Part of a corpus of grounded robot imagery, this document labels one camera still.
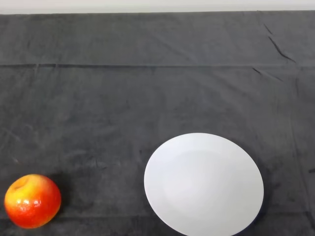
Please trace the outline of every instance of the white plate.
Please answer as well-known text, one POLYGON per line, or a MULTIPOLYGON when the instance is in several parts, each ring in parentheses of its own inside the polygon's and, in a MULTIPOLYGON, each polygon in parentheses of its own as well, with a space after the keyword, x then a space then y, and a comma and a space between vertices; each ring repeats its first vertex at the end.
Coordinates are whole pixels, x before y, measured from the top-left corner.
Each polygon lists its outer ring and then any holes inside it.
POLYGON ((148 201, 162 221, 188 236, 231 236, 257 216, 259 169, 235 143, 193 133, 162 144, 144 174, 148 201))

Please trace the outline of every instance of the red apple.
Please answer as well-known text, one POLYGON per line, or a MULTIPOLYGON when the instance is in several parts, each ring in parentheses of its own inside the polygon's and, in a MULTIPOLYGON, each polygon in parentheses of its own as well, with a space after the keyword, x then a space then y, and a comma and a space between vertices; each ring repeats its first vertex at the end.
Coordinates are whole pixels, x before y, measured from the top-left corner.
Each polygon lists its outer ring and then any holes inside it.
POLYGON ((25 229, 48 223, 57 214, 60 205, 59 188, 51 179, 41 175, 18 179, 9 187, 4 198, 9 218, 25 229))

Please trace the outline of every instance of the gray cloth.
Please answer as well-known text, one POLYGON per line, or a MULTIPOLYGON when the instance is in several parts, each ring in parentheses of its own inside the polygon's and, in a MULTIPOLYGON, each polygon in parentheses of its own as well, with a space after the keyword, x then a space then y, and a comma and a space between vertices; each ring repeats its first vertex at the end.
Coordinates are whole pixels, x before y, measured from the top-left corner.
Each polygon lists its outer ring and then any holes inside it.
POLYGON ((0 196, 38 173, 63 206, 3 236, 180 236, 150 208, 153 151, 223 136, 258 165, 240 236, 315 236, 315 12, 0 16, 0 196))

